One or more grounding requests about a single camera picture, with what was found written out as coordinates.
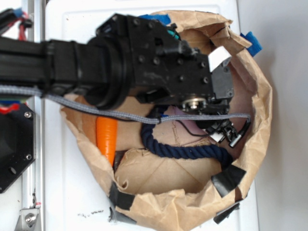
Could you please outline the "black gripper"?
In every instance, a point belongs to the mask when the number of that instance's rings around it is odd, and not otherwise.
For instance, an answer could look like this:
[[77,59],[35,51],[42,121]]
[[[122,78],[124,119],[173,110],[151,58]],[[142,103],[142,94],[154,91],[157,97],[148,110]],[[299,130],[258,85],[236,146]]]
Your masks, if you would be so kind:
[[237,131],[230,121],[233,79],[230,57],[214,62],[182,40],[174,27],[130,15],[115,14],[96,31],[96,42],[109,54],[105,68],[109,87],[100,109],[113,109],[127,96],[140,103],[175,105],[188,114],[207,115],[200,128],[234,147],[250,121]]

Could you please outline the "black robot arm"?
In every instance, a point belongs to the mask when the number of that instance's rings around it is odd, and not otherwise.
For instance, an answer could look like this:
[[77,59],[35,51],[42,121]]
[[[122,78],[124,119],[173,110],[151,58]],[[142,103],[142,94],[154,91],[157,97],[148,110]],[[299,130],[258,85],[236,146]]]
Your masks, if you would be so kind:
[[231,123],[234,96],[228,59],[192,48],[176,32],[152,19],[115,14],[87,44],[0,39],[0,112],[39,96],[93,115],[115,117],[126,97],[159,107],[174,105],[234,147],[248,131]]

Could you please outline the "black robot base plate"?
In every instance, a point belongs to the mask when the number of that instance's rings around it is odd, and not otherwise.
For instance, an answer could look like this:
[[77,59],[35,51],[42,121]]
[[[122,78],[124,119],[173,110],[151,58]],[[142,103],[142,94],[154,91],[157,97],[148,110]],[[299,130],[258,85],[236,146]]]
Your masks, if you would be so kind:
[[35,113],[27,103],[0,115],[0,192],[10,186],[34,162]]

